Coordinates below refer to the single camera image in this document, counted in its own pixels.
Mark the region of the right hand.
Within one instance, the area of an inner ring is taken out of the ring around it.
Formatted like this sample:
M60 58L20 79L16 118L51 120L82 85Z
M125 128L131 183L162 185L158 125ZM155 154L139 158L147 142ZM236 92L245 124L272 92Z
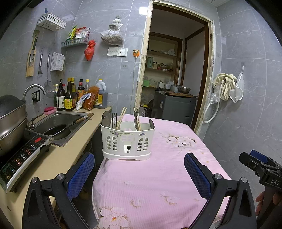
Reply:
M264 194L265 191L261 192L255 199L256 202L258 202L258 205L256 206L256 211L255 214L258 216L261 209L262 209L262 204L263 204L263 200L264 200ZM273 195L272 201L274 203L274 205L281 205L281 193L275 193Z

